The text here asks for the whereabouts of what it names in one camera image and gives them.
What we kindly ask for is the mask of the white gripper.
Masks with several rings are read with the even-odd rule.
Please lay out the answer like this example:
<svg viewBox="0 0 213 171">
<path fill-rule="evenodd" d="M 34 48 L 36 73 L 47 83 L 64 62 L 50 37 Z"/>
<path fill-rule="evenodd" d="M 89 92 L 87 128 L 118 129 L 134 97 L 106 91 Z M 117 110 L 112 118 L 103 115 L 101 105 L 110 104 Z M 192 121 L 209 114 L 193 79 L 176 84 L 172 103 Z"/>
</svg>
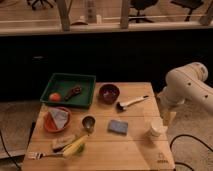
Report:
<svg viewBox="0 0 213 171">
<path fill-rule="evenodd" d="M 183 104 L 184 98 L 170 87 L 164 87 L 157 97 L 160 101 L 160 111 L 163 115 L 163 125 L 169 126 L 176 116 L 176 112 L 171 110 Z"/>
</svg>

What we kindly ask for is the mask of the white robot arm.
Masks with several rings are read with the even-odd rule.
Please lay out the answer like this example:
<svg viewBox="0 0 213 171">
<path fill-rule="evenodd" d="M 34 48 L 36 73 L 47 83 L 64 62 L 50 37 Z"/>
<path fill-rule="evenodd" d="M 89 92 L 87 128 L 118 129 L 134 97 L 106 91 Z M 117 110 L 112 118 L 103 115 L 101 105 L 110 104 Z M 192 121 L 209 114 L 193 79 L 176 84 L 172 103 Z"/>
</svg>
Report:
<svg viewBox="0 0 213 171">
<path fill-rule="evenodd" d="M 175 116 L 173 109 L 185 100 L 191 100 L 209 114 L 213 114 L 213 88 L 205 84 L 207 77 L 208 70 L 200 62 L 174 68 L 166 74 L 166 86 L 158 94 L 165 126 L 168 126 Z"/>
</svg>

